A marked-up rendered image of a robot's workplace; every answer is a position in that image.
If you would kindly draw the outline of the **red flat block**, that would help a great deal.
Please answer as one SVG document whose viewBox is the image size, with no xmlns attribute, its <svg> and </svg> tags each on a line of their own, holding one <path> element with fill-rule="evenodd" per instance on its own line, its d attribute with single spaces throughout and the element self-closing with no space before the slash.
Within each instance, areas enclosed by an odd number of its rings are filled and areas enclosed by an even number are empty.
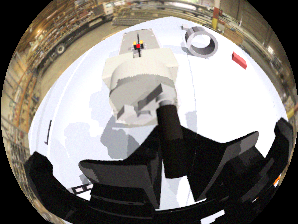
<svg viewBox="0 0 298 224">
<path fill-rule="evenodd" d="M 241 67 L 243 69 L 247 68 L 246 60 L 243 60 L 241 56 L 237 55 L 237 53 L 235 53 L 235 52 L 231 53 L 231 57 L 233 57 L 233 61 L 235 61 L 235 63 L 241 65 Z"/>
</svg>

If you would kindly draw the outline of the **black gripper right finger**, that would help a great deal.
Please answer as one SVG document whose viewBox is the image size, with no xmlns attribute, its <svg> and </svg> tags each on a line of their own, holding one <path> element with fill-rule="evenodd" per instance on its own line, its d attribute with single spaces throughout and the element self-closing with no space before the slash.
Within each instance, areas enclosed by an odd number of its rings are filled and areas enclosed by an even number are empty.
<svg viewBox="0 0 298 224">
<path fill-rule="evenodd" d="M 186 180 L 192 189 L 194 202 L 205 200 L 206 192 L 217 180 L 227 161 L 253 147 L 259 139 L 259 132 L 253 131 L 235 140 L 220 143 L 182 125 L 181 129 L 184 135 L 186 161 L 188 161 Z"/>
</svg>

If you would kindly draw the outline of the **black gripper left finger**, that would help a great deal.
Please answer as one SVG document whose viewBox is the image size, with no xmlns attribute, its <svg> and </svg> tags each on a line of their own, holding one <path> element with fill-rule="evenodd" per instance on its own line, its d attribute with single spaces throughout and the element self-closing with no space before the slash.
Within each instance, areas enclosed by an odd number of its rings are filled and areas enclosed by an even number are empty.
<svg viewBox="0 0 298 224">
<path fill-rule="evenodd" d="M 128 188 L 144 188 L 150 204 L 160 209 L 162 180 L 162 149 L 158 127 L 148 139 L 125 160 L 81 160 L 78 168 L 90 183 Z"/>
</svg>

